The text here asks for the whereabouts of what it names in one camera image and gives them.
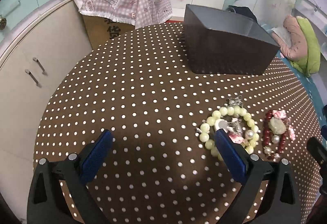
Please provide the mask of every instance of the cardboard box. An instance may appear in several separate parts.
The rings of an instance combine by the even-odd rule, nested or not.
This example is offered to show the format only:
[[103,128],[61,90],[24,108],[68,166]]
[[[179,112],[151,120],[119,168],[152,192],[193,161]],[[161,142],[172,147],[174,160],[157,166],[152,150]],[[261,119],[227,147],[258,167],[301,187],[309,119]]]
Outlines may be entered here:
[[92,49],[96,50],[119,35],[135,29],[135,26],[124,23],[112,22],[110,19],[83,15],[83,20]]

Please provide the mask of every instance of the pink charm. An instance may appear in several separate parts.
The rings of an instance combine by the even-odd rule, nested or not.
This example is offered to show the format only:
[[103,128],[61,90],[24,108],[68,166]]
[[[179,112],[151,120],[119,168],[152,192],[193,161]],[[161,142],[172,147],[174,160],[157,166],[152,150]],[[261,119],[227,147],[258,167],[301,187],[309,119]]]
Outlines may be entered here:
[[244,138],[238,134],[229,132],[228,136],[233,141],[233,143],[236,143],[236,144],[243,143]]
[[284,119],[284,118],[286,118],[286,112],[285,112],[285,110],[280,110],[280,111],[279,110],[273,110],[272,111],[272,114],[277,119]]
[[296,135],[295,135],[295,132],[294,132],[294,129],[293,129],[292,125],[290,125],[288,127],[288,131],[287,132],[288,132],[288,136],[290,137],[290,139],[292,141],[294,141],[296,139]]

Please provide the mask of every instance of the pale green bead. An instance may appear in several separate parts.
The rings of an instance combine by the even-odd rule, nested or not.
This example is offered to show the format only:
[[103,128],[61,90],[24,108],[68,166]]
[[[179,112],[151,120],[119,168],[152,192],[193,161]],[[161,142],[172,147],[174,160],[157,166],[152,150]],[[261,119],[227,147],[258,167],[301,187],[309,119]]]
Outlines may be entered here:
[[209,135],[207,133],[201,133],[199,136],[199,139],[201,142],[204,143],[209,140]]
[[214,117],[208,117],[207,118],[207,123],[210,125],[210,126],[214,126],[215,125],[215,122],[216,122],[216,119]]
[[252,154],[253,152],[254,152],[254,148],[252,147],[252,146],[247,146],[246,148],[245,148],[245,150],[246,150],[246,152],[248,153],[248,154]]
[[253,135],[253,138],[252,139],[258,141],[259,140],[259,135],[257,133],[255,133]]
[[219,119],[221,117],[221,113],[219,110],[215,110],[213,113],[212,113],[212,117],[214,117],[215,119]]
[[250,120],[248,120],[247,125],[248,125],[248,127],[252,128],[252,127],[255,125],[255,123],[254,123],[254,119],[250,119]]
[[201,126],[200,126],[200,130],[201,130],[202,132],[208,134],[209,131],[210,131],[210,125],[209,125],[208,123],[203,123],[203,124],[201,124]]
[[208,141],[205,142],[205,148],[208,150],[211,150],[215,147],[215,141],[212,139],[209,139]]
[[221,107],[219,109],[219,111],[220,111],[220,113],[221,113],[222,116],[226,116],[227,115],[227,112],[228,112],[228,110],[227,110],[226,107]]
[[252,126],[252,131],[257,133],[259,131],[259,127],[257,125]]
[[245,108],[240,108],[240,116],[244,116],[247,113],[247,110]]
[[223,157],[220,155],[220,153],[218,153],[218,160],[219,160],[219,161],[224,161],[224,160],[223,160]]
[[218,149],[216,147],[212,148],[210,150],[210,153],[211,153],[212,156],[218,156],[219,155]]
[[245,115],[243,116],[243,119],[244,119],[246,122],[248,122],[250,119],[252,119],[252,116],[251,116],[251,114],[247,113],[247,114],[245,114]]
[[250,140],[249,143],[250,143],[250,146],[252,146],[253,148],[257,146],[257,141],[254,139]]
[[240,106],[234,106],[234,114],[240,114],[241,108]]
[[227,114],[228,114],[229,116],[232,116],[232,115],[234,114],[234,108],[233,108],[233,107],[228,107],[228,108],[227,108]]

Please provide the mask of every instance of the metal screw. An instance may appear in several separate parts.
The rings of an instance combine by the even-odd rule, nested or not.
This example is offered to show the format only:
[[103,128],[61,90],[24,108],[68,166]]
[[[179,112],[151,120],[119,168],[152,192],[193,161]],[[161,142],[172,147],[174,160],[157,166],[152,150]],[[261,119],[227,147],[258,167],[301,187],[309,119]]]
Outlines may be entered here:
[[287,164],[288,164],[288,160],[287,160],[287,159],[282,159],[282,163],[283,163],[284,165],[287,165]]
[[68,159],[69,160],[75,160],[77,158],[77,154],[76,153],[71,153],[69,156],[68,156]]
[[254,160],[254,161],[259,160],[259,156],[258,156],[257,154],[251,154],[251,155],[250,155],[250,158],[251,158],[252,160]]
[[46,159],[45,158],[42,158],[42,159],[40,159],[39,164],[40,165],[43,165],[45,162],[46,162]]

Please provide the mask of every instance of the metal handle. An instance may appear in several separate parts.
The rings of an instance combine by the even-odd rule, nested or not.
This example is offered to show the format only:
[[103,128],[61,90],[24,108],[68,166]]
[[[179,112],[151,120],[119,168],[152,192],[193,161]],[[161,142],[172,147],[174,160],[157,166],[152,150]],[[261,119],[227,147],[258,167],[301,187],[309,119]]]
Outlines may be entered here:
[[35,58],[35,57],[33,57],[33,61],[35,61],[40,66],[40,68],[42,69],[42,74],[45,75],[46,74],[45,69],[43,68],[43,66],[40,63],[40,61],[37,58]]
[[25,73],[27,73],[36,83],[37,86],[39,86],[39,81],[36,80],[36,78],[34,77],[34,75],[30,72],[30,70],[25,69]]

